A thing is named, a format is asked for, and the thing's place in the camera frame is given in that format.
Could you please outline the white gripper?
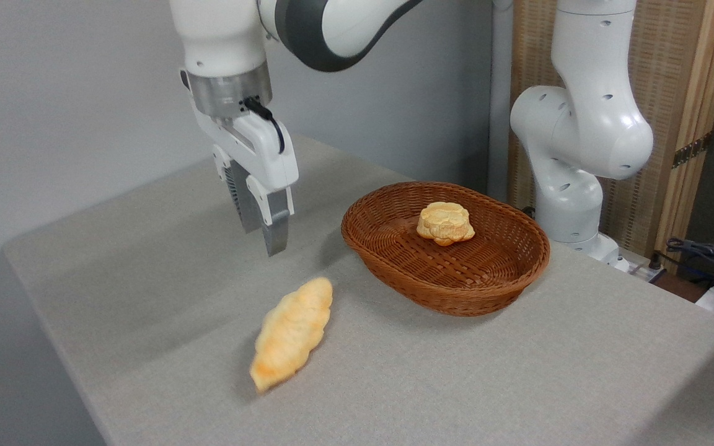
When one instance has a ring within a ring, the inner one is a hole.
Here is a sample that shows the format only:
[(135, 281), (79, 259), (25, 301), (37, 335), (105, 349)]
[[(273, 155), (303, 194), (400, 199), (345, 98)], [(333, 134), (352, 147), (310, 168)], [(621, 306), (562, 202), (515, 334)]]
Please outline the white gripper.
[(286, 249), (295, 214), (291, 186), (299, 178), (287, 129), (267, 116), (272, 100), (267, 68), (206, 78), (180, 70), (199, 127), (214, 142), (221, 180), (246, 232), (261, 229), (267, 256)]

